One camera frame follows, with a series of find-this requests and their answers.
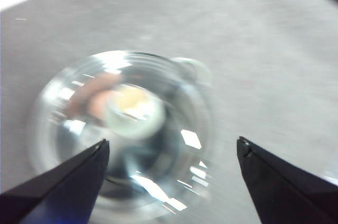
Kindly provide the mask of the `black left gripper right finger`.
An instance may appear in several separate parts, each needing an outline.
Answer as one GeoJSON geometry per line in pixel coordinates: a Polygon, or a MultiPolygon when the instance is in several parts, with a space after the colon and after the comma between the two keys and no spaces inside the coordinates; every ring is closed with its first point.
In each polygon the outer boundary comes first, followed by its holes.
{"type": "Polygon", "coordinates": [[[337,185],[242,136],[237,158],[261,223],[337,223],[337,185]]]}

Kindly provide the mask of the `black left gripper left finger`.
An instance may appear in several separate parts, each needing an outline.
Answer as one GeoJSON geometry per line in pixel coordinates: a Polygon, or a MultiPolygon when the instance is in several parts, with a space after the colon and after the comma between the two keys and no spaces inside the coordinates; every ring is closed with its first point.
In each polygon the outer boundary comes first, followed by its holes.
{"type": "Polygon", "coordinates": [[[55,168],[1,194],[1,223],[88,223],[103,183],[103,139],[55,168]]]}

